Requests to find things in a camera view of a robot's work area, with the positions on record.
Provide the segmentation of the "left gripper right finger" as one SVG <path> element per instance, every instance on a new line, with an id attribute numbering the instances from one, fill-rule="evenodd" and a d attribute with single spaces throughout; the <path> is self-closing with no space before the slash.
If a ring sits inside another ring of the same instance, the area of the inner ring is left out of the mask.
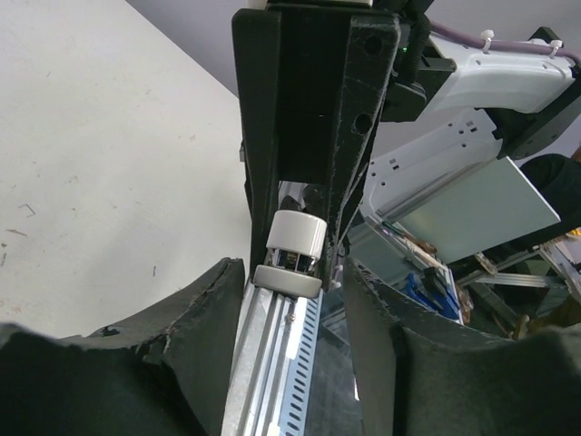
<path id="1" fill-rule="evenodd" d="M 352 260 L 346 321 L 368 435 L 577 435 L 580 331 L 510 341 L 452 322 Z"/>

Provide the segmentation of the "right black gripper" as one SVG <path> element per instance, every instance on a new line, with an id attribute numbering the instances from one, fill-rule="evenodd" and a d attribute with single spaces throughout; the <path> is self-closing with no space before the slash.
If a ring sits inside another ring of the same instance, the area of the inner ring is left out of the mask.
<path id="1" fill-rule="evenodd" d="M 266 258 L 278 182 L 326 182 L 321 279 L 359 205 L 393 61 L 429 1 L 262 1 L 231 20 L 241 110 L 252 273 Z"/>

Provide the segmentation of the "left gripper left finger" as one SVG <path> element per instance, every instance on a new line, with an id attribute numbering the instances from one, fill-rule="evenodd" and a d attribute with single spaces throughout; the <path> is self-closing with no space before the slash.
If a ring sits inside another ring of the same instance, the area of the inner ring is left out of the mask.
<path id="1" fill-rule="evenodd" d="M 89 336 L 1 327 L 4 435 L 218 435 L 245 271 L 224 258 Z"/>

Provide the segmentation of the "white stapler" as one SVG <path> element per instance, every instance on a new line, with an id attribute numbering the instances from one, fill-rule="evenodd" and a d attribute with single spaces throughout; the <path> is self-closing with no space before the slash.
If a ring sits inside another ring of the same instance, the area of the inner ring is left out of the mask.
<path id="1" fill-rule="evenodd" d="M 297 298 L 317 297 L 322 286 L 317 264 L 326 232 L 327 223 L 317 216 L 291 210 L 276 212 L 266 243 L 267 258 L 256 267 L 253 284 Z"/>

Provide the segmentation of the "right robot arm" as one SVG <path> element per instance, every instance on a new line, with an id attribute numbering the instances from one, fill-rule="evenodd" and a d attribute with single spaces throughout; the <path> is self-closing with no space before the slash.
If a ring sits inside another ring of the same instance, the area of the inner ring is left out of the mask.
<path id="1" fill-rule="evenodd" d="M 550 145 L 580 113 L 580 58 L 545 38 L 485 41 L 431 23 L 426 1 L 262 1 L 232 18 L 241 106 L 250 266 L 267 257 L 279 187 L 318 188 L 310 212 L 328 225 L 318 276 L 376 179 L 405 173 L 371 160 L 381 124 L 459 110 L 487 123 L 495 156 Z"/>

